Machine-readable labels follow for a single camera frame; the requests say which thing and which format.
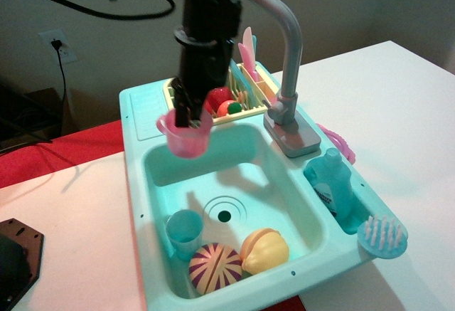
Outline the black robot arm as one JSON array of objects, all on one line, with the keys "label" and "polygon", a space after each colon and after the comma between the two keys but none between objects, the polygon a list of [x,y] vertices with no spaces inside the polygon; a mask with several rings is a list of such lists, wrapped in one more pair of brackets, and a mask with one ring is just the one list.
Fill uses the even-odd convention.
[{"label": "black robot arm", "polygon": [[[176,7],[173,0],[166,0],[170,6],[161,12],[116,15],[68,0],[50,1],[87,15],[116,21],[159,19],[171,14]],[[183,24],[174,31],[174,37],[182,47],[179,74],[171,81],[176,98],[176,127],[199,128],[203,124],[203,104],[208,93],[224,85],[227,79],[241,13],[240,0],[184,0]]]}]

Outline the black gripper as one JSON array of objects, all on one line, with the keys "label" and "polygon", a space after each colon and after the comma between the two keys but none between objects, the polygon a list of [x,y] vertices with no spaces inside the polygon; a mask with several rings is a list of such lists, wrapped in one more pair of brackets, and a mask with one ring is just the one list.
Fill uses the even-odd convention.
[{"label": "black gripper", "polygon": [[206,96],[227,80],[233,40],[224,37],[199,40],[183,28],[177,28],[174,36],[181,45],[180,69],[171,82],[175,126],[199,128]]}]

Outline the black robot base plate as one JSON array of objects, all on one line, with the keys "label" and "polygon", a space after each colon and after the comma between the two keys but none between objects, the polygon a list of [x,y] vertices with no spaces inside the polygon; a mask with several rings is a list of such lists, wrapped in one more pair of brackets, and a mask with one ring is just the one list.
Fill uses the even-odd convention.
[{"label": "black robot base plate", "polygon": [[39,279],[44,235],[10,218],[1,222],[1,309],[12,310]]}]

